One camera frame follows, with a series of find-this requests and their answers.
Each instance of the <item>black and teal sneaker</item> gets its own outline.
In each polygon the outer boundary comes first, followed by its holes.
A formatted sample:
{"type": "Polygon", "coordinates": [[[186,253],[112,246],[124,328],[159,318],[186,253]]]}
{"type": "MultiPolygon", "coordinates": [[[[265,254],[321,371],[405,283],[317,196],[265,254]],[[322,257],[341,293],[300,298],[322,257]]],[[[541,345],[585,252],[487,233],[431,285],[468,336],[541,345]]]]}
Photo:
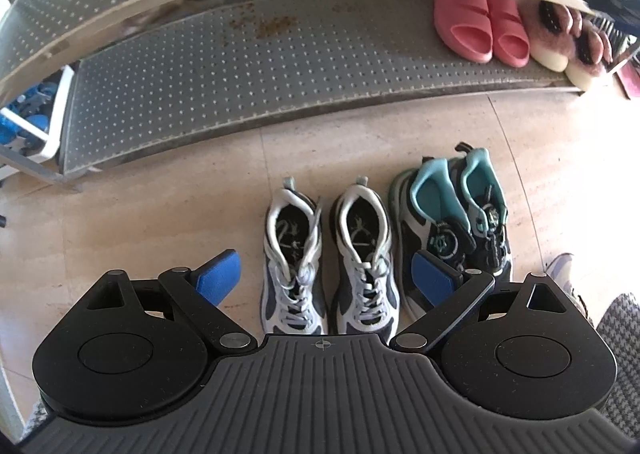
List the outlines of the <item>black and teal sneaker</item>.
{"type": "Polygon", "coordinates": [[[400,298],[409,316],[419,319],[459,288],[422,278],[418,251],[426,250],[462,271],[476,243],[465,210],[449,178],[445,158],[425,158],[419,169],[400,173],[389,188],[389,210],[395,229],[394,269],[400,298]],[[414,283],[420,277],[420,289],[414,283]]]}
{"type": "Polygon", "coordinates": [[[466,258],[466,267],[492,274],[496,282],[513,280],[513,259],[507,238],[507,205],[500,183],[483,147],[465,142],[456,146],[463,158],[449,160],[449,174],[458,199],[466,211],[476,249],[466,258]]]}

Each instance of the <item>houndstooth fabric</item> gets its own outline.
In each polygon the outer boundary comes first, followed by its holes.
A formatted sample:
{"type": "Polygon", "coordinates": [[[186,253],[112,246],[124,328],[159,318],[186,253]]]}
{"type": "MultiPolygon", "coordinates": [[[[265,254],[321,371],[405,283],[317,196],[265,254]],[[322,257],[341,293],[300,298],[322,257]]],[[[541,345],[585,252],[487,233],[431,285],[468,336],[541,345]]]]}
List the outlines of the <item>houndstooth fabric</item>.
{"type": "Polygon", "coordinates": [[[640,305],[618,296],[596,328],[618,362],[618,378],[602,413],[631,438],[640,438],[640,305]]]}

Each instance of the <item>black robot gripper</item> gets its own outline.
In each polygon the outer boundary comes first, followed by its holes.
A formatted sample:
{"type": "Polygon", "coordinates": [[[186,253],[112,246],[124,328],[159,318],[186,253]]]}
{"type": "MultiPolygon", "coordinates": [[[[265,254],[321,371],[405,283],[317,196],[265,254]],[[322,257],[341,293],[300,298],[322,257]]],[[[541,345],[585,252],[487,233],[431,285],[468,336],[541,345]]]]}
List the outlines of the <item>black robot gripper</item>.
{"type": "Polygon", "coordinates": [[[187,269],[146,281],[109,271],[36,351],[51,416],[20,448],[627,452],[597,411],[615,358],[562,290],[546,275],[498,285],[452,275],[460,288],[388,346],[377,335],[267,335],[258,346],[187,269]]]}

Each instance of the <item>floor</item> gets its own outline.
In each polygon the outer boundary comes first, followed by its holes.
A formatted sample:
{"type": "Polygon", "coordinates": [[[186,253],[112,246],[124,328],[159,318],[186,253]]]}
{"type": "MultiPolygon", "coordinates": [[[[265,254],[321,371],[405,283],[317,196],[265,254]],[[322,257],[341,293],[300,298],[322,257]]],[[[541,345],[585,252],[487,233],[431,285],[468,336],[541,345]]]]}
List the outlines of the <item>floor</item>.
{"type": "MultiPolygon", "coordinates": [[[[26,418],[38,397],[37,345],[107,270],[133,278],[197,267],[223,249],[242,257],[223,310],[261,336],[262,218],[284,176],[328,206],[366,174],[384,193],[422,155],[459,141],[487,147],[506,193],[515,278],[556,254],[577,254],[575,281],[596,321],[629,276],[640,212],[638,104],[616,86],[416,100],[264,127],[183,147],[86,177],[81,193],[23,175],[0,190],[0,354],[26,418]]],[[[325,290],[335,289],[326,241],[325,290]]]]}

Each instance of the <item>shoe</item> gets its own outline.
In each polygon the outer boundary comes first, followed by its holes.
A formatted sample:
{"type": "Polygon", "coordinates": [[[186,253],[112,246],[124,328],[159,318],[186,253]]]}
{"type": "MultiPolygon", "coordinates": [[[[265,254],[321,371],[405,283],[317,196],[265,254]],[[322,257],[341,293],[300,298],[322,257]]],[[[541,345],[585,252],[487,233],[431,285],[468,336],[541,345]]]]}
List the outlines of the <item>shoe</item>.
{"type": "Polygon", "coordinates": [[[593,321],[590,319],[589,312],[587,311],[587,305],[571,284],[571,269],[573,263],[574,255],[565,252],[564,254],[556,256],[551,263],[549,263],[549,266],[545,270],[545,274],[551,277],[555,284],[558,285],[565,294],[567,294],[571,302],[574,303],[574,306],[580,310],[580,313],[582,313],[585,319],[587,319],[593,326],[593,321]]]}
{"type": "Polygon", "coordinates": [[[264,289],[260,302],[265,333],[326,335],[321,285],[321,209],[296,191],[292,177],[273,193],[264,225],[264,289]]]}
{"type": "Polygon", "coordinates": [[[476,243],[449,178],[445,158],[424,158],[419,169],[396,176],[389,188],[388,201],[396,234],[394,275],[402,304],[409,316],[417,320],[435,305],[423,294],[423,291],[428,294],[428,290],[422,286],[418,289],[414,283],[414,254],[427,250],[462,271],[465,256],[476,243]]]}
{"type": "Polygon", "coordinates": [[[489,151],[465,142],[456,151],[464,158],[449,160],[449,174],[458,199],[471,224],[476,249],[466,258],[466,267],[488,272],[496,283],[513,280],[513,259],[507,238],[507,205],[489,159],[489,151]]]}
{"type": "Polygon", "coordinates": [[[340,254],[340,284],[331,316],[341,335],[396,335],[400,297],[391,257],[391,225],[385,206],[361,176],[334,203],[331,232],[340,254]]]}

